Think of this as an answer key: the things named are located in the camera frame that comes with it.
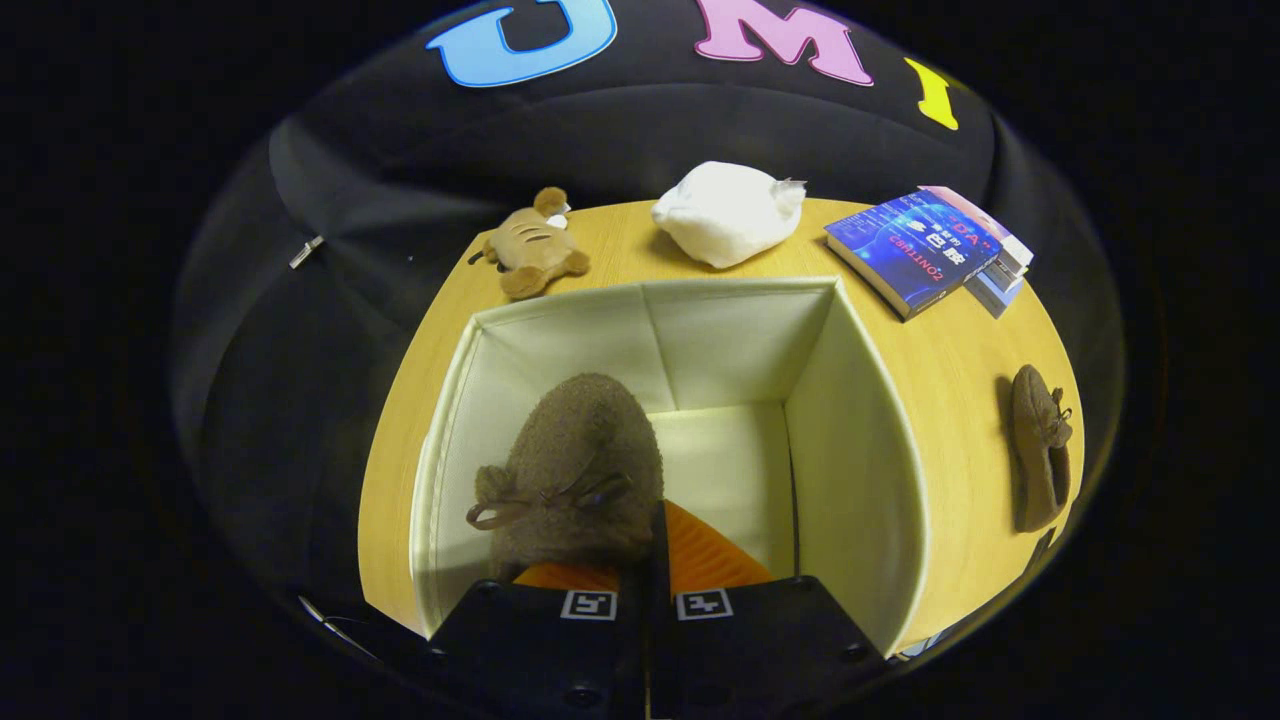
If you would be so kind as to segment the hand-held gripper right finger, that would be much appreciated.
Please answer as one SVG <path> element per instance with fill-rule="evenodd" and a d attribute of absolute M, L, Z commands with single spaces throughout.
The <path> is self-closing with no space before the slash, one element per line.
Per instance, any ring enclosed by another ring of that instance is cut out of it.
<path fill-rule="evenodd" d="M 668 500 L 655 552 L 655 715 L 824 719 L 884 655 L 815 577 L 771 573 Z"/>

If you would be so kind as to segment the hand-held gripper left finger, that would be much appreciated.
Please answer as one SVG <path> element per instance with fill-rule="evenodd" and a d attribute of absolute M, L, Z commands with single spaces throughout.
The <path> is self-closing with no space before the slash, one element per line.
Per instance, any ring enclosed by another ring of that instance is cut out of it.
<path fill-rule="evenodd" d="M 648 600 L 641 562 L 617 591 L 484 578 L 430 635 L 429 657 L 490 719 L 646 719 Z"/>

